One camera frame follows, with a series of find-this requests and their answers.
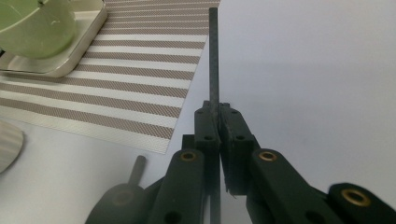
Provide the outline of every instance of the dark rod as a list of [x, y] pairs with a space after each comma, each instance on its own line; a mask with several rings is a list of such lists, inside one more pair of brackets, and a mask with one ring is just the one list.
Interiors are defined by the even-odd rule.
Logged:
[[134, 169], [131, 172], [131, 177], [129, 177], [128, 184], [137, 186], [142, 178], [143, 172], [146, 167], [146, 157], [138, 156], [134, 162]]
[[[209, 93], [210, 113], [217, 132], [219, 132], [219, 25], [216, 7], [209, 9]], [[213, 169], [212, 172], [215, 172], [217, 177], [210, 195], [210, 223], [220, 224], [219, 162], [216, 162]]]
[[218, 9], [209, 9], [209, 99], [210, 113], [219, 131], [219, 28]]

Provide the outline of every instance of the woven placemat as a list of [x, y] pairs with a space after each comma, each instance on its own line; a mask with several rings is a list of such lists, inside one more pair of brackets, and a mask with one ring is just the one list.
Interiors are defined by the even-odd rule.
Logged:
[[165, 153], [219, 1], [105, 2], [71, 74], [0, 76], [0, 116]]

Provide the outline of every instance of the light green cup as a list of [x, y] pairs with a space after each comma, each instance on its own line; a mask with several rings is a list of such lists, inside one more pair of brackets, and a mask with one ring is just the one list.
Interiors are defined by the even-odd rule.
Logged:
[[0, 49], [43, 59], [66, 49], [76, 30], [69, 0], [0, 0]]

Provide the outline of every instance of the brass screw insert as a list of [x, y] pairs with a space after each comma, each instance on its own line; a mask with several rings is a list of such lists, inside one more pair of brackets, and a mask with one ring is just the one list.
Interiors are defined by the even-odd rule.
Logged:
[[275, 161], [277, 159], [276, 154], [269, 152], [269, 151], [264, 151], [259, 154], [260, 159], [264, 161]]
[[183, 161], [194, 161], [197, 158], [197, 155], [195, 155], [193, 152], [183, 152], [181, 153], [180, 158]]
[[357, 206], [367, 207], [371, 204], [371, 200], [357, 189], [343, 189], [341, 194], [347, 201]]

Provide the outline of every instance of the gray and white stripe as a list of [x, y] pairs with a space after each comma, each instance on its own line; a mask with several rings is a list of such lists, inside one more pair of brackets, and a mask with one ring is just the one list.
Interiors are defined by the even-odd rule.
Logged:
[[71, 74], [0, 76], [0, 116], [164, 153], [219, 2], [105, 2], [106, 24]]

